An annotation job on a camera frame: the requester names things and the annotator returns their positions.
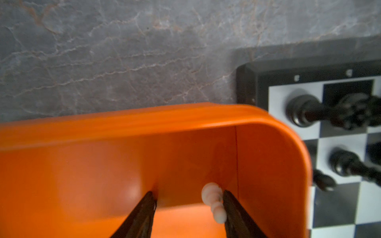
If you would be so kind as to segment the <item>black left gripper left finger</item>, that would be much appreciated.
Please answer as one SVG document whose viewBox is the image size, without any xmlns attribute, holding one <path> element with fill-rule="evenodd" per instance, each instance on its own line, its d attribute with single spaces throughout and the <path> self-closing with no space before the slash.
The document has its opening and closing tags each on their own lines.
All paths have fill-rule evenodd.
<svg viewBox="0 0 381 238">
<path fill-rule="evenodd" d="M 111 238 L 150 238 L 156 204 L 153 192 L 148 191 Z"/>
</svg>

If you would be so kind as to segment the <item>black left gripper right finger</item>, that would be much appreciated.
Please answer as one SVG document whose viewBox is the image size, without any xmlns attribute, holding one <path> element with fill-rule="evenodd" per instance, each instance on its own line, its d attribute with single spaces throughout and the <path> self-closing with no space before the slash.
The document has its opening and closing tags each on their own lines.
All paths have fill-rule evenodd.
<svg viewBox="0 0 381 238">
<path fill-rule="evenodd" d="M 223 206 L 227 213 L 225 222 L 227 238 L 267 238 L 236 197 L 228 190 L 223 192 Z"/>
</svg>

